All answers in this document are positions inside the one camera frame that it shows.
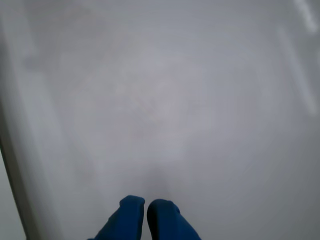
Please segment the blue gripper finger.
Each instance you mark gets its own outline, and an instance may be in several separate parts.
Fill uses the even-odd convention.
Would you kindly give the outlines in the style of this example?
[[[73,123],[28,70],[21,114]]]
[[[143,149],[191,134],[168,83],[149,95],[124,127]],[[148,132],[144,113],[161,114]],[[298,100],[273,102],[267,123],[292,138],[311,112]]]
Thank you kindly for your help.
[[[170,200],[156,199],[147,209],[153,240],[199,240],[200,236]]]
[[[145,199],[128,195],[109,217],[95,240],[139,240],[142,236]]]

